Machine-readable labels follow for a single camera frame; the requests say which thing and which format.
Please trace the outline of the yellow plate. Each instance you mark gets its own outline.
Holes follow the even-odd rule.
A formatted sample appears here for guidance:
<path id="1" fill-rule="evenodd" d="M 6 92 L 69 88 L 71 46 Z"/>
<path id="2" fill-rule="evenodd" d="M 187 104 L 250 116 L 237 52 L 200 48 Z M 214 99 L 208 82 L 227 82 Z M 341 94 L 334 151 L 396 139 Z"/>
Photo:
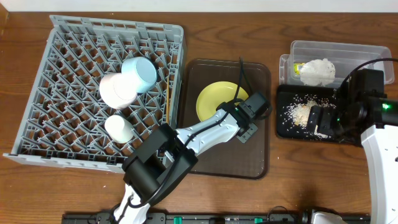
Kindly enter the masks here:
<path id="1" fill-rule="evenodd" d="M 206 86 L 199 94 L 196 102 L 197 116 L 204 121 L 216 113 L 217 107 L 223 102 L 234 99 L 237 84 L 232 82 L 214 82 Z"/>

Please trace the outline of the white paper napkin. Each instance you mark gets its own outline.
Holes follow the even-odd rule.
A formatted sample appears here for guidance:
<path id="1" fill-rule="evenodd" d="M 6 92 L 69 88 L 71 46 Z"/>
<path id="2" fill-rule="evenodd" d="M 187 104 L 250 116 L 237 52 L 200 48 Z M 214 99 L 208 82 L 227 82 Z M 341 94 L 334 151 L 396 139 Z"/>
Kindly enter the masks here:
<path id="1" fill-rule="evenodd" d="M 308 86 L 326 86 L 335 81 L 336 69 L 327 58 L 316 59 L 303 64 L 300 81 Z"/>

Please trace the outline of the wooden chopstick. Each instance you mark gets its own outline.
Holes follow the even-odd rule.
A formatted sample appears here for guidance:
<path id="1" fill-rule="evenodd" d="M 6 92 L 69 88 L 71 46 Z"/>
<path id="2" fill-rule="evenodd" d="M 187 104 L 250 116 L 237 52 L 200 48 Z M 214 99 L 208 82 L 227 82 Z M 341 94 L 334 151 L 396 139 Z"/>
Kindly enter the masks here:
<path id="1" fill-rule="evenodd" d="M 167 77 L 167 89 L 166 89 L 166 123 L 169 124 L 169 111 L 170 111 L 170 76 Z"/>

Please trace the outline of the light blue bowl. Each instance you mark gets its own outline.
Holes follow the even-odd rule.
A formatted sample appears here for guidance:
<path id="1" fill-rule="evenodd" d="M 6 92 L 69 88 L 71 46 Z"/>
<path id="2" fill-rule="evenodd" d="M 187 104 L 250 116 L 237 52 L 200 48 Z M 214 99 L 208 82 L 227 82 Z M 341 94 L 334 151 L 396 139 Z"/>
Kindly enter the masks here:
<path id="1" fill-rule="evenodd" d="M 121 73 L 132 80 L 132 84 L 138 93 L 149 91 L 157 82 L 156 68 L 145 57 L 126 59 L 122 64 Z"/>

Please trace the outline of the white cup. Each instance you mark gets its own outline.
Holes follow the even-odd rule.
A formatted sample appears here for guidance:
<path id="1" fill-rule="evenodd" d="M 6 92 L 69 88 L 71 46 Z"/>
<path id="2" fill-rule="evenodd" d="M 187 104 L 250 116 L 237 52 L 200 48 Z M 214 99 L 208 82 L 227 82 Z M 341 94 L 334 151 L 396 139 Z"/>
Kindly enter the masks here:
<path id="1" fill-rule="evenodd" d="M 112 115 L 104 123 L 105 130 L 113 141 L 127 143 L 133 138 L 133 125 L 119 115 Z"/>

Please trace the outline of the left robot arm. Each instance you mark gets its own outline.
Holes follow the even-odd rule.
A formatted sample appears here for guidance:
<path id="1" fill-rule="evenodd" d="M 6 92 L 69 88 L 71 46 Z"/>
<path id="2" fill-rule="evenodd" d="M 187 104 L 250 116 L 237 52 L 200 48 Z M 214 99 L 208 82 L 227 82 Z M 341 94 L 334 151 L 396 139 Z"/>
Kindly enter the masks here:
<path id="1" fill-rule="evenodd" d="M 248 101 L 219 105 L 216 113 L 193 126 L 163 124 L 122 164 L 125 193 L 113 211 L 114 223 L 144 223 L 150 206 L 166 198 L 198 162 L 198 156 L 235 136 L 246 139 L 267 111 Z"/>

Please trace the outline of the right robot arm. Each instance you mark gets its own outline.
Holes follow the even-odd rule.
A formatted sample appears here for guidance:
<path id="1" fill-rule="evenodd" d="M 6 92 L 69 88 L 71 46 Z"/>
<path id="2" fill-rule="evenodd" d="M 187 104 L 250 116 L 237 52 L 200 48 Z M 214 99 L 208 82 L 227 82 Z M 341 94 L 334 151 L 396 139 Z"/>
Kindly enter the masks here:
<path id="1" fill-rule="evenodd" d="M 371 223 L 397 223 L 397 102 L 375 96 L 313 106 L 307 129 L 361 146 L 371 189 Z"/>

